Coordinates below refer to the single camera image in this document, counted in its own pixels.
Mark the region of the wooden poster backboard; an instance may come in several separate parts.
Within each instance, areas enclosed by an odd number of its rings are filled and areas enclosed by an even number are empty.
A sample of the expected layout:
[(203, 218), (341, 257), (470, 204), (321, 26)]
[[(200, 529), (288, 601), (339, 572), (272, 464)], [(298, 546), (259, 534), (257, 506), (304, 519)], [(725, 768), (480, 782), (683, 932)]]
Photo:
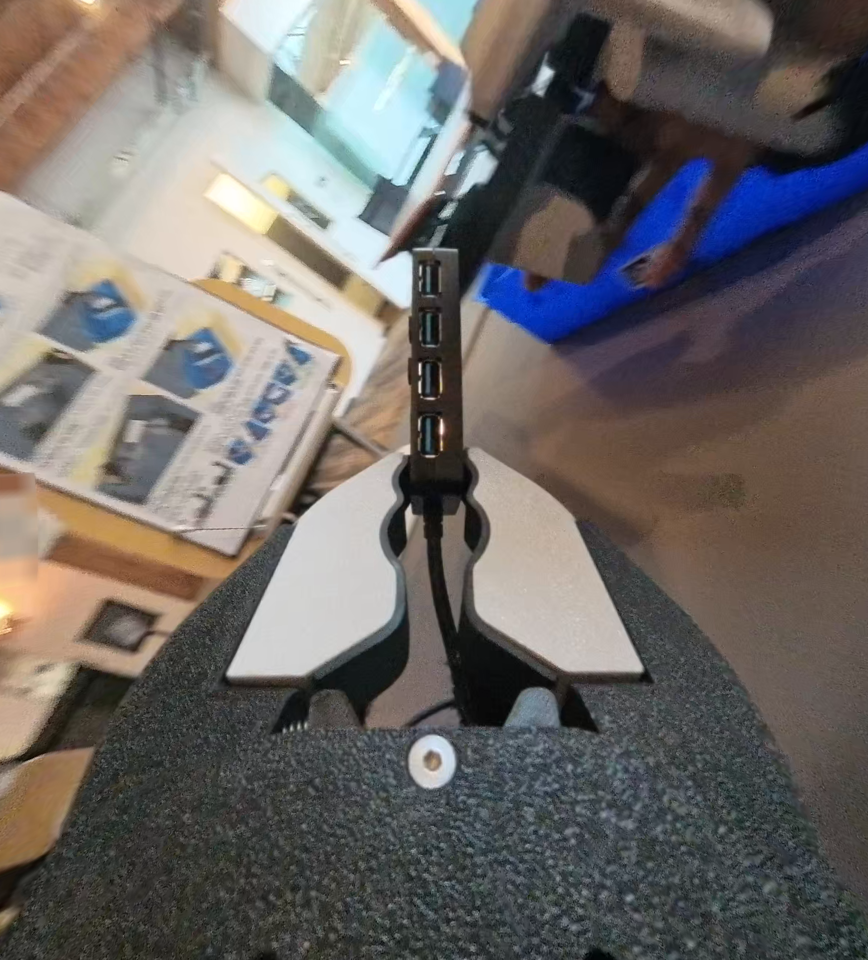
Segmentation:
[(343, 385), (343, 390), (335, 411), (339, 415), (352, 412), (387, 341), (385, 329), (378, 320), (364, 316), (353, 307), (342, 306), (336, 299), (330, 299), (327, 306), (323, 306), (302, 296), (299, 306), (289, 304), (283, 308), (219, 279), (201, 278), (190, 284), (269, 326), (341, 357), (337, 382)]

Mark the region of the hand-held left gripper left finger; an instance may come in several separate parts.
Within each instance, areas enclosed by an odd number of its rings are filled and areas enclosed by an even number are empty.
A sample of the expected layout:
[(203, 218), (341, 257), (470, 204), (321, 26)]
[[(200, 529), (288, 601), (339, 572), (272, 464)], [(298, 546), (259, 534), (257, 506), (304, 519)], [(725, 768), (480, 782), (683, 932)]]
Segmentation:
[(231, 686), (337, 691), (363, 721), (399, 679), (410, 651), (408, 465), (389, 454), (296, 522), (226, 668)]

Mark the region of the blue plastic bin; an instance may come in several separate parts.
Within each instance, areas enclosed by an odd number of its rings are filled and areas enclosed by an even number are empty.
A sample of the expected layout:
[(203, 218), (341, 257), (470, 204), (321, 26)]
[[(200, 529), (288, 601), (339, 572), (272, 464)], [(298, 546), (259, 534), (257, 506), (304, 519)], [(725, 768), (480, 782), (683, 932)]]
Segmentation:
[[(585, 284), (551, 281), (530, 292), (522, 273), (491, 264), (477, 298), (492, 311), (548, 344), (636, 305), (653, 293), (635, 281), (647, 254), (673, 234), (700, 186), (706, 166), (684, 166), (640, 215), (628, 240)], [(706, 228), (685, 269), (691, 276), (752, 243), (868, 191), (868, 144), (836, 162), (790, 174), (761, 167), (743, 174)]]

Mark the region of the instruction poster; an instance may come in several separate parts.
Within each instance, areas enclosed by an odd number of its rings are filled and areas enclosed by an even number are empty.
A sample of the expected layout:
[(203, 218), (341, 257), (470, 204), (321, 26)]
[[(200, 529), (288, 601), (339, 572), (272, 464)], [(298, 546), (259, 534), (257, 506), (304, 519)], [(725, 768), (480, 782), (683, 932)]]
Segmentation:
[(0, 192), (0, 467), (234, 557), (340, 362)]

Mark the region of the wooden chair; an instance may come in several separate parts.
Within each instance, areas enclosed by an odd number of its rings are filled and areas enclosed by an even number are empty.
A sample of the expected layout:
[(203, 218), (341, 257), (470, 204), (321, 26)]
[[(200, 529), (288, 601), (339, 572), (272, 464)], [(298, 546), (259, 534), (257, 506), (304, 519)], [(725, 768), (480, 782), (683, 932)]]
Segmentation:
[(54, 750), (19, 764), (0, 800), (0, 875), (31, 865), (56, 845), (94, 752)]

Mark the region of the black USB hub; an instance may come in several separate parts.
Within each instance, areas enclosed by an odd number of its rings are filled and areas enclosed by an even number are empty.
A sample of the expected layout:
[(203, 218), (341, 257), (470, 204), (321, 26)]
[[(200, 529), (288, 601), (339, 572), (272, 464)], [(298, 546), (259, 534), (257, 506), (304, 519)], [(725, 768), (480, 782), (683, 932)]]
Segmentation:
[(407, 490), (416, 515), (445, 516), (467, 489), (459, 255), (417, 248), (412, 267)]

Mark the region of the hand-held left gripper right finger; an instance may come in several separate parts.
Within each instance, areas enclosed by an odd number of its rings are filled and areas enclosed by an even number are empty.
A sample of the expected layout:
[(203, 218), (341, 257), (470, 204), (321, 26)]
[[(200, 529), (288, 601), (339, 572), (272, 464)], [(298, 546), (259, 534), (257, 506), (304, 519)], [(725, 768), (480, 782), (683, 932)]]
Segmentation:
[(571, 511), (485, 450), (465, 456), (465, 718), (504, 724), (532, 689), (575, 714), (580, 686), (643, 682), (646, 666)]

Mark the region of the grey cardboard box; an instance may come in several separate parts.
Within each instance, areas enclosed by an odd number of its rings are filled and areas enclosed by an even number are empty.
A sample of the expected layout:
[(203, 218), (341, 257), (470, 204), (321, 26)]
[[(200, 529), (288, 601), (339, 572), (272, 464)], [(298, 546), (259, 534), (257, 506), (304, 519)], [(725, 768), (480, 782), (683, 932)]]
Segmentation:
[(604, 225), (587, 204), (541, 183), (517, 200), (487, 258), (519, 271), (532, 292), (556, 281), (585, 285), (606, 259)]

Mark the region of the black wall frame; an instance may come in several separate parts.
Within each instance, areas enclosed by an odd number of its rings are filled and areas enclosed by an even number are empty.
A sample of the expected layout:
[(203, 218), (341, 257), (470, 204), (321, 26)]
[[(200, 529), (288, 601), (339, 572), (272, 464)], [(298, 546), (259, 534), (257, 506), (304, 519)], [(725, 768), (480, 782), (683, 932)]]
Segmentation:
[(160, 635), (161, 614), (118, 599), (104, 599), (80, 630), (77, 642), (134, 654), (147, 639)]

